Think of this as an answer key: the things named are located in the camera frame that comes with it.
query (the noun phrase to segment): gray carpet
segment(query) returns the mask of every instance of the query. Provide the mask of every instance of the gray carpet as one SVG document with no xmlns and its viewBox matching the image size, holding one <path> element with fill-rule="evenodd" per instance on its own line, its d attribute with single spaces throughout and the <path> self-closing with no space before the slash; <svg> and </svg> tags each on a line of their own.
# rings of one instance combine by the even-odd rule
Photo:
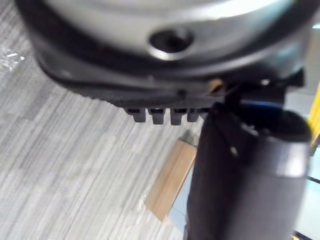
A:
<svg viewBox="0 0 320 240">
<path fill-rule="evenodd" d="M 144 205 L 175 140 L 202 125 L 135 124 L 40 71 L 0 1 L 0 239 L 182 239 Z"/>
</svg>

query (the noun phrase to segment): yellow object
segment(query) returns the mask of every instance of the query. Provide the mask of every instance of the yellow object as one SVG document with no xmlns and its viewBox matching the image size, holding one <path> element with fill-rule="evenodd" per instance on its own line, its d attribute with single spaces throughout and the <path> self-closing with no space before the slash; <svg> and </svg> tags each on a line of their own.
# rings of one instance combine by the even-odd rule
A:
<svg viewBox="0 0 320 240">
<path fill-rule="evenodd" d="M 312 142 L 314 142 L 320 135 L 320 87 L 318 87 L 318 91 L 313 102 L 313 107 L 309 118 L 309 125 L 313 133 Z"/>
</svg>

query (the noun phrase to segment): black cylinder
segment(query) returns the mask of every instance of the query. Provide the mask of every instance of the black cylinder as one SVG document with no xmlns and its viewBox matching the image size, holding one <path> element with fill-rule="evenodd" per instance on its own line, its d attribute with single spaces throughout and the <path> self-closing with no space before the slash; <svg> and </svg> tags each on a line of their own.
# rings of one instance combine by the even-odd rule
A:
<svg viewBox="0 0 320 240">
<path fill-rule="evenodd" d="M 238 114 L 217 106 L 211 110 L 192 176 L 186 239 L 290 239 L 311 132 L 292 112 L 279 110 L 274 121 L 265 118 L 255 107 Z"/>
</svg>

